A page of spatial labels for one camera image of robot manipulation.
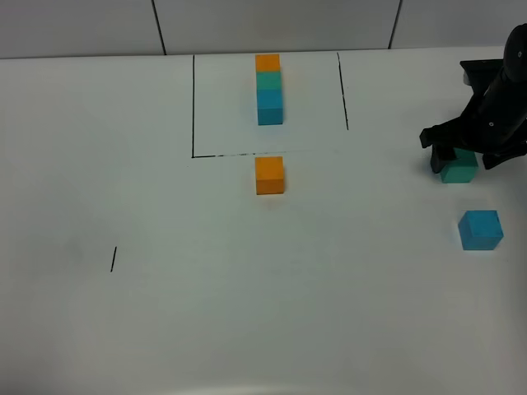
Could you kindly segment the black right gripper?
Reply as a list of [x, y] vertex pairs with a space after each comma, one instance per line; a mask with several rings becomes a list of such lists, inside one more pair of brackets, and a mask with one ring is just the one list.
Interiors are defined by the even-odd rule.
[[431, 170], [439, 174], [455, 160], [455, 149], [483, 154], [486, 170], [526, 155], [526, 98], [492, 99], [474, 96], [462, 114], [450, 121], [425, 128], [423, 148], [431, 150]]

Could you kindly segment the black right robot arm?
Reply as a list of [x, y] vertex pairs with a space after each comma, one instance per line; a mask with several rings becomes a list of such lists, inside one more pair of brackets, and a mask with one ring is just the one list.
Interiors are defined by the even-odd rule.
[[420, 134], [435, 174], [454, 163], [456, 150], [482, 154], [487, 170], [526, 154], [526, 25], [510, 33], [501, 59], [460, 66], [473, 90], [469, 103], [459, 117]]

